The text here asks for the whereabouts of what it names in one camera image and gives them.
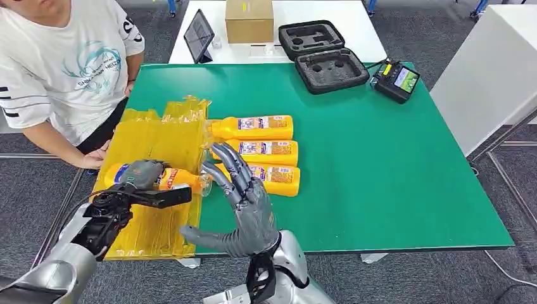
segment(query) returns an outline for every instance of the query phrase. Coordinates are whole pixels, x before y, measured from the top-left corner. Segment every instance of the yellow bottle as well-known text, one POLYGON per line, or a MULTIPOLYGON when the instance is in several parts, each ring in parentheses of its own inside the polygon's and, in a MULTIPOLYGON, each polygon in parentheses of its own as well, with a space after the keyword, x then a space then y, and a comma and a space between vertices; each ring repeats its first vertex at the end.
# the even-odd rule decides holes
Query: yellow bottle
MULTIPOLYGON (((296 141, 226 141, 247 163, 272 163, 296 167, 298 164, 298 143, 296 141)), ((220 158, 211 151, 213 158, 220 158)))
MULTIPOLYGON (((224 164, 216 164, 229 179, 229 173, 224 164)), ((300 169, 283 165, 266 163, 249 163, 252 174, 263 181, 265 189, 270 194, 296 196, 300 186, 300 169)))
MULTIPOLYGON (((118 183, 119 178, 128 166, 128 163, 125 165, 112 165, 104 175, 106 187, 118 183)), ((165 168, 155 181, 154 186, 158 190, 170 190, 173 186, 179 184, 187 184, 192 188, 192 193, 194 194, 208 196, 212 187, 212 179, 208 174, 196 175, 183 169, 165 168)))
POLYGON ((235 118, 213 121, 209 131, 222 139, 292 139, 293 119, 289 115, 235 118))

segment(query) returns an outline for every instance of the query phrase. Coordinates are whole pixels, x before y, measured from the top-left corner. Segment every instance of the bottle label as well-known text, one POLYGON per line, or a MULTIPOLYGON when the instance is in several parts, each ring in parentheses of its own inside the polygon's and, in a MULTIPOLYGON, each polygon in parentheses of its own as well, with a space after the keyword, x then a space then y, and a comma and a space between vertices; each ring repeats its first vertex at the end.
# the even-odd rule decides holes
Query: bottle label
POLYGON ((175 176, 177 175, 177 172, 179 169, 174 168, 167 168, 165 169, 162 174, 158 177, 156 180, 156 183, 159 186, 159 190, 169 190, 172 188, 172 184, 174 183, 175 176))
POLYGON ((123 173, 129 166, 130 165, 126 163, 122 165, 121 168, 119 168, 118 172, 116 173, 116 176, 114 176, 114 183, 119 184, 119 178, 121 177, 121 175, 123 175, 123 173))
POLYGON ((286 141, 242 141, 239 144, 239 154, 289 155, 291 145, 286 141))
POLYGON ((263 167, 250 166, 253 176, 263 182, 283 182, 290 184, 293 181, 293 171, 284 167, 269 167, 265 170, 263 167))
POLYGON ((284 116, 262 116, 239 118, 239 130, 287 127, 284 116))

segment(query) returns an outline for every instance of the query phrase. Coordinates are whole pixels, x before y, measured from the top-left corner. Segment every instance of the black shorts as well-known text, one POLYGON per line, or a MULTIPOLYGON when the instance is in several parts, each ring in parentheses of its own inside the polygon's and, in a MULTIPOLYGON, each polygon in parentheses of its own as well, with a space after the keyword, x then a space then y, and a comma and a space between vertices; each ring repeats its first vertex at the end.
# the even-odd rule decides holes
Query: black shorts
POLYGON ((121 100, 116 106, 115 110, 110 116, 95 130, 93 133, 77 146, 83 154, 93 152, 104 145, 104 143, 112 139, 114 136, 114 129, 121 120, 123 111, 125 111, 125 105, 127 105, 128 98, 121 100))

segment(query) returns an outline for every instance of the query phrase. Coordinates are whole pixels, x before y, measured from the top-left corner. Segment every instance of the tablet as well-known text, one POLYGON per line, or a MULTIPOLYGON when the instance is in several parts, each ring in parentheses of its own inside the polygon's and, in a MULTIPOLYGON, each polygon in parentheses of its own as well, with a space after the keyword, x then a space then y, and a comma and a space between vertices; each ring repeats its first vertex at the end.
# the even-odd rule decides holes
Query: tablet
POLYGON ((207 52, 207 47, 215 37, 211 26, 207 22, 205 15, 198 9, 192 22, 186 29, 184 39, 194 63, 205 63, 211 61, 211 57, 207 52))

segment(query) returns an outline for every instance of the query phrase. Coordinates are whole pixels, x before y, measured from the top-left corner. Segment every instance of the green table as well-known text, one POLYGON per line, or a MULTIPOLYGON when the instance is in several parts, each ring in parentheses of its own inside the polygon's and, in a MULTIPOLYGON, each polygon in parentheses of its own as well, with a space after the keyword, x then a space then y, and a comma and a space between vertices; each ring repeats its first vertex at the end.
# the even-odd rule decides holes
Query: green table
MULTIPOLYGON (((311 95, 292 64, 153 65, 142 68, 127 107, 161 115, 186 95, 212 100, 210 118, 293 117, 300 192, 272 203, 278 228, 305 252, 514 245, 422 82, 399 105, 369 85, 311 95)), ((233 228, 214 187, 200 229, 233 228)))

